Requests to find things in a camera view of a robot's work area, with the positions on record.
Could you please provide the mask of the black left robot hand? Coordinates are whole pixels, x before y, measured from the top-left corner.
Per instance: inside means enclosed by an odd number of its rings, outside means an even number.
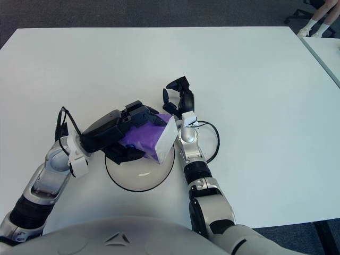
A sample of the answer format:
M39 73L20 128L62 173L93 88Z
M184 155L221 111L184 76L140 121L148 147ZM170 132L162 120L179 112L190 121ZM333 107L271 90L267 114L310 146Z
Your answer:
M166 126L158 111L137 100L128 104L124 110L113 110L90 125L81 135L80 143L88 153L101 150L116 164L138 160L145 152L120 144L132 127L139 128L152 123Z

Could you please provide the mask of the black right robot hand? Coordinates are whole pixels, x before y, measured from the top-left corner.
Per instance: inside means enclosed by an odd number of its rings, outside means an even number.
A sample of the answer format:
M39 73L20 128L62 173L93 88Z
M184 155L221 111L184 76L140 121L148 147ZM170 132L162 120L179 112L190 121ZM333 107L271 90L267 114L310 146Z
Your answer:
M163 110L175 115L179 119L182 118L183 113L194 112L194 94L189 86L190 84L185 76L170 82L166 88L163 89ZM180 101L177 106L169 100L167 92L169 89L179 93Z

